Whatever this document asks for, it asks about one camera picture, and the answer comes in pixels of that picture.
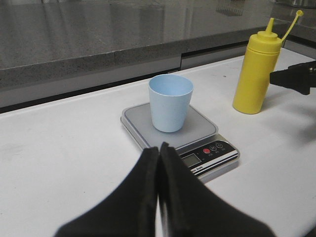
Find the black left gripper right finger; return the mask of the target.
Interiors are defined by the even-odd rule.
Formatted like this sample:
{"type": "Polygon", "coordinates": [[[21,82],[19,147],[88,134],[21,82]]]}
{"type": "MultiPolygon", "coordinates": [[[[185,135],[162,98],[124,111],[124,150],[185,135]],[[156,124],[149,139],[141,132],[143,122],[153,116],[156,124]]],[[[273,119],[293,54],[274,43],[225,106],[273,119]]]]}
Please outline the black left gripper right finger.
{"type": "Polygon", "coordinates": [[[160,148],[159,203],[165,237],[273,237],[263,222],[229,205],[196,176],[175,149],[160,148]]]}

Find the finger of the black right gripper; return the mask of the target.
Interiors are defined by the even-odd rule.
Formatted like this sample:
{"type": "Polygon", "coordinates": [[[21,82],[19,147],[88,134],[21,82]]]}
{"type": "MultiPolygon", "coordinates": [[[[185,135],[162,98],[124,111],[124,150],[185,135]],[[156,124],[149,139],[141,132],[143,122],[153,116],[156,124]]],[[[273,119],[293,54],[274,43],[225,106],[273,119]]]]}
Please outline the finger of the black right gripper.
{"type": "Polygon", "coordinates": [[[270,84],[293,89],[303,95],[309,95],[316,87],[316,62],[299,63],[286,70],[270,73],[270,84]]]}

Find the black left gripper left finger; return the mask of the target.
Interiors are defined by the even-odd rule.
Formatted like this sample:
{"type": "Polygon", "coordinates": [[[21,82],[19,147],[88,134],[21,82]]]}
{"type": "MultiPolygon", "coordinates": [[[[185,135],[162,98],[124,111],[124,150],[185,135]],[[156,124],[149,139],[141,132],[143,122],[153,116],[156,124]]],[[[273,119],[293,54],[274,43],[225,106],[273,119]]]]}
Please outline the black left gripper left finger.
{"type": "Polygon", "coordinates": [[[102,202],[64,224],[57,237],[153,237],[158,149],[144,149],[121,184],[102,202]]]}

